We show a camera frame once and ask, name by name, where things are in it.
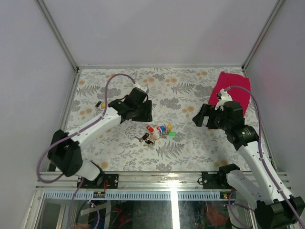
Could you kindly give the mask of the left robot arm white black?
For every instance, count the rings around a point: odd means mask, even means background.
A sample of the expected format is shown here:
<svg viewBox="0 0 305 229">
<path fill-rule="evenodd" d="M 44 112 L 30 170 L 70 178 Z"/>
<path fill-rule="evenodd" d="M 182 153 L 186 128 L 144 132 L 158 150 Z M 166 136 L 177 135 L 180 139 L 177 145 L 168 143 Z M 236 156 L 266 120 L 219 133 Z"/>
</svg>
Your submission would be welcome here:
<svg viewBox="0 0 305 229">
<path fill-rule="evenodd" d="M 147 87 L 135 86 L 129 95 L 106 106 L 101 115 L 75 128 L 71 133 L 58 130 L 52 138 L 48 159 L 66 177 L 79 176 L 89 187 L 102 188 L 106 183 L 104 171 L 96 163 L 82 158 L 84 150 L 105 131 L 127 120 L 152 121 L 152 102 Z"/>
</svg>

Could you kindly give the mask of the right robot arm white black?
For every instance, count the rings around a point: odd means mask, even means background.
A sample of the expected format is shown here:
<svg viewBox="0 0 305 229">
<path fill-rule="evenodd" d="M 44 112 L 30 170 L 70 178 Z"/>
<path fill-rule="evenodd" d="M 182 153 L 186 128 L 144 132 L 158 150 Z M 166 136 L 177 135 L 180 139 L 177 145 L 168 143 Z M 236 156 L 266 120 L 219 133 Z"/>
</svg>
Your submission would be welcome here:
<svg viewBox="0 0 305 229">
<path fill-rule="evenodd" d="M 260 148 L 257 132 L 244 123 L 241 105 L 234 101 L 224 102 L 220 106 L 203 104 L 193 122 L 201 127 L 206 117 L 206 127 L 225 132 L 256 180 L 254 184 L 238 166 L 230 164 L 219 168 L 218 185 L 222 188 L 231 186 L 238 191 L 254 209 L 256 220 L 263 229 L 277 229 L 300 222 L 305 202 L 301 197 L 294 197 L 275 172 Z"/>
</svg>

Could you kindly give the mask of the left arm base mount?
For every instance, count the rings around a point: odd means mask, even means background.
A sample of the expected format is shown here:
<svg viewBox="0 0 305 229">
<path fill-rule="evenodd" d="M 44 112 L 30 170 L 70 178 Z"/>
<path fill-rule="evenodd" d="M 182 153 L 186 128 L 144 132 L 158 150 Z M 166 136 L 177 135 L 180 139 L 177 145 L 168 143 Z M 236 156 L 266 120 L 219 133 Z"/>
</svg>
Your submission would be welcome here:
<svg viewBox="0 0 305 229">
<path fill-rule="evenodd" d="M 81 183 L 81 178 L 79 177 L 77 182 L 77 187 L 85 189 L 117 189 L 119 184 L 118 174 L 104 174 L 103 176 L 90 181 L 84 179 Z"/>
</svg>

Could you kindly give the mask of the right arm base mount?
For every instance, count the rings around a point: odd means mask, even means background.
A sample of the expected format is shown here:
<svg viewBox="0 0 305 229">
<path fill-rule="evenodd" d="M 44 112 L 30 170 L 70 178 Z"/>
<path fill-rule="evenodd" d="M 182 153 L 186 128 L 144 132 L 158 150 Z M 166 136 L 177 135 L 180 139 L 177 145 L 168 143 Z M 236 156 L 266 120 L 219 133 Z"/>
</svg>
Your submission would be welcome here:
<svg viewBox="0 0 305 229">
<path fill-rule="evenodd" d="M 203 186 L 203 189 L 230 189 L 226 178 L 219 172 L 201 172 L 197 183 Z"/>
</svg>

